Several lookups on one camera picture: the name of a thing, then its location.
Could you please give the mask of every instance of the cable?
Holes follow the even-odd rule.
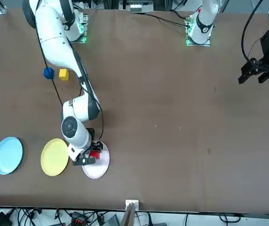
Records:
[[[102,117],[102,131],[101,131],[101,135],[99,136],[99,138],[98,139],[95,139],[94,141],[96,141],[96,140],[100,140],[101,138],[102,138],[102,136],[103,136],[103,132],[104,132],[104,118],[103,118],[103,110],[102,110],[102,108],[101,108],[101,106],[100,106],[100,104],[99,104],[99,102],[96,100],[96,98],[94,97],[94,95],[93,94],[91,94],[90,92],[88,92],[86,89],[84,89],[83,87],[82,87],[82,89],[83,89],[83,91],[85,91],[87,94],[89,94],[90,96],[91,96],[91,98],[96,102],[96,104],[99,106],[99,108],[100,108],[100,111],[101,111],[101,117]]]
[[[35,11],[38,9],[38,7],[39,7],[39,5],[40,5],[40,1],[41,1],[41,0],[39,0],[39,1],[37,2]],[[44,59],[44,63],[45,63],[46,69],[47,69],[47,71],[48,71],[49,77],[51,77],[51,75],[50,75],[50,71],[49,71],[49,68],[48,68],[48,65],[47,65],[47,62],[46,62],[45,54],[44,54],[44,52],[42,51],[42,47],[41,47],[41,44],[40,44],[39,33],[38,33],[37,29],[35,29],[35,30],[36,30],[37,40],[39,41],[39,46],[40,46],[40,50],[41,50],[42,57],[43,57],[43,59]],[[54,89],[55,89],[55,91],[56,91],[57,97],[58,97],[58,99],[59,99],[59,102],[60,102],[61,106],[63,106],[63,102],[61,101],[61,98],[60,98],[60,96],[59,96],[59,93],[58,93],[58,91],[57,91],[57,88],[56,88],[56,85],[55,85],[53,79],[52,79],[52,83],[53,83]]]
[[[180,27],[190,27],[189,25],[180,24],[180,23],[177,23],[177,22],[174,22],[174,21],[171,21],[171,20],[167,20],[167,19],[161,18],[161,17],[159,17],[159,16],[155,16],[155,15],[152,15],[152,14],[144,14],[144,15],[146,15],[146,16],[152,16],[152,17],[155,17],[155,18],[157,18],[157,19],[166,21],[166,22],[168,22],[168,23],[171,23],[171,24],[174,24],[174,25],[177,25],[177,26],[180,26]]]
[[[82,91],[82,86],[80,85],[80,91],[79,91],[79,95],[78,96],[81,96],[81,91]]]
[[[242,38],[241,38],[241,50],[242,50],[242,54],[244,56],[244,58],[247,60],[247,62],[249,64],[251,64],[253,67],[255,68],[258,68],[258,69],[262,69],[262,70],[265,70],[267,71],[269,68],[266,66],[266,67],[263,67],[263,66],[259,66],[259,65],[256,65],[254,62],[252,62],[248,57],[247,55],[245,54],[245,51],[244,51],[244,36],[245,36],[245,32],[246,32],[246,29],[247,29],[247,26],[249,25],[253,15],[255,14],[255,12],[257,11],[258,7],[261,5],[261,3],[263,2],[263,0],[260,0],[258,2],[258,4],[256,5],[256,7],[253,9],[252,13],[250,14],[245,26],[244,26],[244,29],[243,29],[243,32],[242,32]]]
[[[231,220],[231,221],[229,221],[228,218],[227,218],[227,215],[225,213],[219,213],[219,219],[223,223],[226,223],[226,226],[228,226],[228,223],[238,223],[241,220],[241,216],[238,215],[238,217],[239,217],[238,220]]]
[[[189,214],[187,214],[187,216],[183,219],[183,223],[182,223],[183,226],[187,226],[188,216]]]
[[[83,9],[80,6],[76,5],[75,3],[73,3],[73,7],[77,7],[76,9]]]
[[[70,217],[72,217],[72,213],[69,213],[67,210],[64,210]]]
[[[151,215],[149,212],[147,212],[148,214],[148,226],[153,226],[152,220],[151,220]]]
[[[181,1],[178,5],[177,5],[177,7],[175,7],[172,11],[180,18],[180,19],[183,19],[183,20],[185,20],[186,18],[185,17],[183,17],[183,16],[181,16],[176,10],[177,10],[177,8],[179,8],[179,6],[183,3],[183,6],[187,3],[187,1],[188,0],[183,0],[183,1]]]
[[[106,211],[105,213],[102,213],[99,215],[99,217],[102,217],[103,215],[105,215],[106,213],[108,213],[108,211]],[[92,226],[93,223],[96,221],[97,219],[93,220],[88,226]]]
[[[179,6],[183,3],[183,6],[187,3],[187,1],[188,0],[182,0],[178,5],[177,5],[177,7],[175,7],[174,9],[173,9],[173,11],[175,11],[177,8],[179,8]]]
[[[57,87],[56,87],[55,82],[54,82],[53,79],[52,79],[52,83],[53,83],[54,89],[55,89],[55,91],[56,91],[57,97],[58,97],[58,99],[59,99],[59,102],[60,102],[61,106],[63,106],[63,102],[61,101],[61,98],[60,98],[60,96],[59,96]]]
[[[198,7],[195,12],[197,12],[201,7],[202,7],[202,5],[200,7]]]
[[[54,219],[56,219],[56,218],[58,218],[59,223],[63,226],[63,223],[61,222],[61,219],[60,219],[60,216],[59,216],[59,209],[56,209],[55,218]]]
[[[253,49],[253,46],[256,44],[256,42],[257,41],[259,41],[261,38],[258,38],[254,43],[253,43],[253,45],[252,45],[252,47],[251,47],[251,50],[248,52],[248,54],[247,54],[247,57],[249,56],[249,54],[251,53],[251,51],[252,51],[252,49]]]
[[[141,222],[140,222],[140,218],[139,218],[138,212],[135,212],[135,214],[138,217],[139,225],[141,226]]]
[[[27,220],[28,219],[30,219],[30,224],[32,224],[33,226],[36,226],[35,225],[35,223],[33,222],[33,217],[34,217],[34,214],[33,215],[31,215],[34,211],[35,211],[35,209],[33,209],[30,213],[28,212],[29,210],[24,210],[23,209],[23,212],[24,212],[24,214],[26,214],[26,220],[25,220],[25,223],[24,223],[24,226],[26,226],[26,223],[27,223]]]

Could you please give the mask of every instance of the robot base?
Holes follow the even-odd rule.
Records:
[[[96,163],[82,166],[83,172],[91,179],[102,177],[110,165],[110,152],[107,146],[102,142],[103,150],[100,152],[100,158]]]
[[[204,43],[204,44],[197,44],[195,43],[190,37],[189,37],[189,33],[191,32],[191,28],[194,25],[194,18],[192,17],[193,15],[191,15],[190,17],[187,17],[184,21],[185,21],[185,25],[189,25],[190,27],[186,27],[185,28],[185,32],[186,32],[186,45],[187,46],[211,46],[211,42],[210,42],[210,36],[208,38],[208,40]]]

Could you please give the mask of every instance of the black cable on floor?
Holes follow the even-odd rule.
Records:
[[[139,221],[139,225],[141,226],[141,222],[140,222],[140,218],[139,218],[139,215],[138,215],[138,213],[137,213],[137,212],[135,212],[135,214],[136,214],[136,217],[138,218],[138,221]]]
[[[163,20],[163,21],[165,21],[165,22],[168,22],[168,23],[171,23],[171,24],[174,24],[174,25],[180,26],[180,27],[190,27],[189,25],[180,24],[180,23],[177,23],[177,22],[174,22],[174,21],[171,21],[171,20],[167,20],[167,19],[161,18],[161,17],[156,16],[156,15],[152,15],[152,14],[144,14],[144,15],[146,15],[146,16],[152,16],[152,17],[154,17],[154,18],[157,18],[157,19]]]
[[[105,213],[100,214],[99,217],[102,217],[102,216],[105,215],[106,213],[108,213],[108,211],[106,211]],[[94,223],[96,220],[98,220],[98,219],[93,220],[88,226],[92,226],[93,223]]]
[[[189,216],[189,214],[187,214],[187,216],[186,216],[185,226],[187,226],[188,216]]]
[[[103,118],[103,110],[102,110],[102,108],[101,108],[101,106],[100,106],[100,104],[99,104],[99,102],[96,100],[96,98],[94,97],[94,95],[93,94],[91,94],[90,92],[88,92],[86,89],[84,89],[83,87],[82,87],[82,89],[83,89],[83,91],[85,91],[87,94],[89,94],[90,96],[91,96],[91,98],[96,102],[96,104],[99,106],[99,108],[100,108],[100,111],[101,111],[101,117],[102,117],[102,131],[101,131],[101,135],[99,136],[99,138],[98,139],[95,139],[95,140],[100,140],[101,138],[102,138],[102,135],[103,135],[103,132],[104,132],[104,118]]]
[[[223,222],[226,223],[226,226],[228,226],[228,223],[238,223],[241,220],[241,216],[238,215],[238,219],[237,220],[228,220],[227,215],[225,213],[219,213],[219,219]]]

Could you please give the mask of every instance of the tabletop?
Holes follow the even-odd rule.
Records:
[[[0,206],[124,209],[136,199],[141,210],[269,213],[269,83],[237,81],[249,15],[218,14],[211,47],[188,47],[184,28],[151,16],[89,13],[87,43],[74,47],[104,111],[109,169],[95,180],[71,160],[59,176],[42,171],[44,145],[63,139],[61,106],[35,31],[9,8],[0,17],[0,141],[19,138],[24,159],[0,175]],[[256,14],[246,51],[268,29],[268,16]],[[261,56],[259,43],[251,55]],[[62,100],[73,99],[76,75],[66,82],[58,72]],[[85,126],[99,135],[101,116]]]

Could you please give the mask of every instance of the white robotic arm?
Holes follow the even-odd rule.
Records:
[[[193,14],[194,25],[189,37],[197,44],[204,44],[211,35],[214,19],[219,7],[217,0],[203,0],[200,10]]]
[[[76,161],[89,149],[92,140],[82,122],[95,119],[100,112],[88,74],[69,42],[69,37],[75,40],[81,35],[77,29],[79,12],[73,9],[71,0],[24,0],[23,10],[28,23],[37,29],[45,58],[53,65],[73,70],[84,89],[82,96],[63,104],[61,129],[70,143],[68,154]]]

